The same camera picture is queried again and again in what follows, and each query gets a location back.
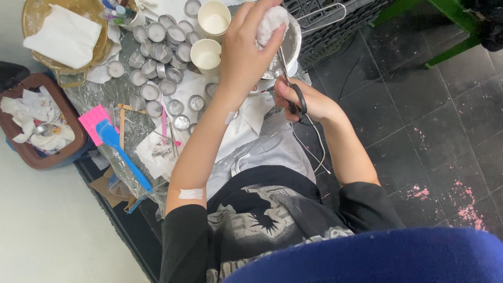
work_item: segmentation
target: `black plastic crate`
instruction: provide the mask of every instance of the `black plastic crate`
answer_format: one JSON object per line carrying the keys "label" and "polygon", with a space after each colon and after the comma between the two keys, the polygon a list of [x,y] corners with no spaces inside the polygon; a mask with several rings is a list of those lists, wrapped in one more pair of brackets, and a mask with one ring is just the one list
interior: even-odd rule
{"label": "black plastic crate", "polygon": [[[346,17],[342,21],[303,34],[298,58],[299,63],[304,68],[307,68],[310,64],[336,52],[340,48],[340,45],[349,38],[353,32],[372,22],[379,15],[381,9],[391,1],[392,0],[285,1],[285,6],[295,18],[300,18],[334,3],[342,3],[347,9]],[[299,25],[302,31],[308,31],[339,19],[343,15],[344,10],[337,5],[299,20]]]}

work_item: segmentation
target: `black scissors handle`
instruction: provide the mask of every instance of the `black scissors handle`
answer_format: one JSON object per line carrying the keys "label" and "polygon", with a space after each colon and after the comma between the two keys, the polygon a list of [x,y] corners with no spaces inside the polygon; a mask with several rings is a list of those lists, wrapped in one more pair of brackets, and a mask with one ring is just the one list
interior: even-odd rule
{"label": "black scissors handle", "polygon": [[302,94],[302,91],[300,90],[300,87],[298,85],[290,84],[289,87],[293,89],[297,94],[297,97],[299,98],[300,101],[300,107],[297,106],[295,103],[291,102],[290,100],[287,100],[288,109],[290,110],[290,113],[297,114],[297,116],[299,117],[299,123],[302,123],[302,120],[306,118],[307,113],[306,100],[304,99],[304,95]]}

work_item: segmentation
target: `blue fabric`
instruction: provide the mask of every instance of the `blue fabric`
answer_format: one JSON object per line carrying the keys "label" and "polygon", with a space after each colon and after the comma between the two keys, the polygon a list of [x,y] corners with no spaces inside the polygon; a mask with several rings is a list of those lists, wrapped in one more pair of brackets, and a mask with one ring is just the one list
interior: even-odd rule
{"label": "blue fabric", "polygon": [[503,243],[465,228],[368,232],[275,252],[224,282],[503,282]]}

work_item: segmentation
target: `white wall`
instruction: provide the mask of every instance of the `white wall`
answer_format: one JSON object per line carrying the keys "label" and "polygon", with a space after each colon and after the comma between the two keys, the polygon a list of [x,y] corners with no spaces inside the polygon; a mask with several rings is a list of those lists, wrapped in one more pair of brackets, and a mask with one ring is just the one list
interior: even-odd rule
{"label": "white wall", "polygon": [[149,282],[75,166],[31,169],[5,143],[1,130],[0,278],[10,283]]}
{"label": "white wall", "polygon": [[0,0],[0,61],[26,66],[32,73],[47,69],[33,59],[31,50],[23,47],[21,12],[24,0]]}

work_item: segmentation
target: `hand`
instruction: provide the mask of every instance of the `hand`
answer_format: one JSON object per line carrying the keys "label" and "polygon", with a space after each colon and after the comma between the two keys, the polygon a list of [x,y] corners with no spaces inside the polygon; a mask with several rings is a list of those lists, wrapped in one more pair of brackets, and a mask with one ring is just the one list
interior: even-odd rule
{"label": "hand", "polygon": [[281,0],[244,3],[232,19],[222,42],[220,86],[241,103],[262,78],[283,42],[286,26],[276,29],[267,46],[259,51],[255,45],[257,28],[264,13]]}
{"label": "hand", "polygon": [[[276,83],[274,84],[274,91],[276,93],[274,101],[277,106],[285,108],[285,118],[287,120],[298,121],[299,117],[288,110],[288,102],[286,100],[290,100],[300,107],[299,97],[292,88],[286,86],[285,81],[284,76],[276,79]],[[298,85],[306,101],[307,114],[316,121],[323,122],[341,111],[341,108],[334,100],[323,95],[312,86],[292,78],[290,78],[290,83]]]}

